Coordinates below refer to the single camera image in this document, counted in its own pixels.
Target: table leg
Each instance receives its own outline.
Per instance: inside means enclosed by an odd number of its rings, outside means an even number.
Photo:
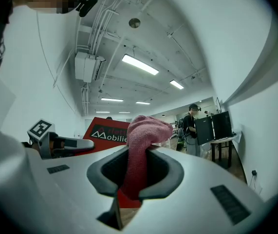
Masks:
[[[231,167],[232,162],[232,142],[228,142],[228,161],[227,161],[227,167]]]
[[[219,161],[222,160],[222,143],[219,143]]]
[[[211,144],[211,161],[215,162],[215,144]]]

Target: fluorescent light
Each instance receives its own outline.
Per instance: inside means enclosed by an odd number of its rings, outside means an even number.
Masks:
[[[137,60],[136,58],[133,58],[129,55],[124,55],[123,59],[122,59],[123,62],[126,62],[128,64],[131,64],[137,68],[140,68],[140,69],[143,69],[144,71],[146,72],[149,72],[151,73],[152,75],[156,75],[158,73],[158,71],[148,65],[146,65],[145,63]]]
[[[123,99],[110,99],[110,98],[102,98],[101,100],[109,100],[109,101],[119,101],[119,102],[123,102]]]
[[[139,102],[139,101],[137,101],[136,104],[150,105],[150,103],[147,103],[147,102]]]
[[[172,80],[170,83],[171,83],[173,86],[176,86],[176,87],[179,88],[179,89],[183,89],[183,88],[184,88],[184,87],[181,86],[179,83],[177,83],[175,80]]]

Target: computer monitor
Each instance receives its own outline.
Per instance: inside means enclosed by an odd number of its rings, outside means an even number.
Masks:
[[[199,145],[203,145],[214,139],[211,117],[205,117],[195,120],[195,129]]]
[[[228,111],[213,115],[211,118],[215,130],[215,139],[232,137],[231,120]]]

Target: floor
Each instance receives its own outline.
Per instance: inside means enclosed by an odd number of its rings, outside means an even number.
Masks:
[[[162,143],[161,146],[164,146],[164,147],[167,147],[167,148],[170,148],[170,149],[176,151],[177,143],[178,143],[178,137],[176,136],[170,140],[170,147],[169,147],[168,142]],[[183,148],[181,150],[181,153],[186,153],[185,150],[186,150],[186,148]],[[202,157],[205,159],[211,160],[211,149],[207,152],[203,152]],[[216,146],[215,147],[215,159],[218,159],[218,158],[219,158],[219,151],[218,151],[218,147]],[[228,158],[228,148],[227,147],[222,148],[222,158]],[[237,177],[238,179],[240,179],[241,181],[246,183],[242,164],[240,162],[240,159],[238,157],[237,151],[234,146],[232,146],[232,165],[229,169],[227,169],[227,171],[229,173],[231,173],[232,175],[234,175],[235,177]],[[120,215],[121,215],[121,220],[122,220],[123,226],[126,226],[132,220],[132,218],[135,216],[135,214],[137,213],[138,210],[139,210],[139,208],[120,209]]]

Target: pink towel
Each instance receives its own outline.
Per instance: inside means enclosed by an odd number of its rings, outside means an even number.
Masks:
[[[129,125],[128,167],[121,188],[130,199],[138,199],[139,192],[147,187],[147,157],[145,150],[153,143],[160,143],[172,135],[172,126],[159,119],[140,115]]]

